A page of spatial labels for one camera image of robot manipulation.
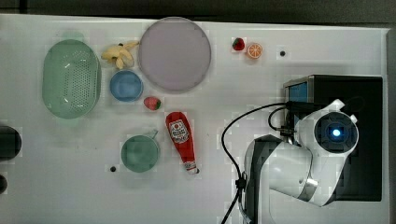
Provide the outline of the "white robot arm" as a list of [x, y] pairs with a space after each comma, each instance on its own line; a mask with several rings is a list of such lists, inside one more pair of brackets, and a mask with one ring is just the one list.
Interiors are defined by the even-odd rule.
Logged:
[[269, 192], [322, 207], [332, 202], [347, 157], [359, 142], [357, 118], [336, 99], [299, 119], [293, 139], [271, 134], [254, 139], [244, 159], [245, 195], [238, 203], [244, 224], [274, 224]]

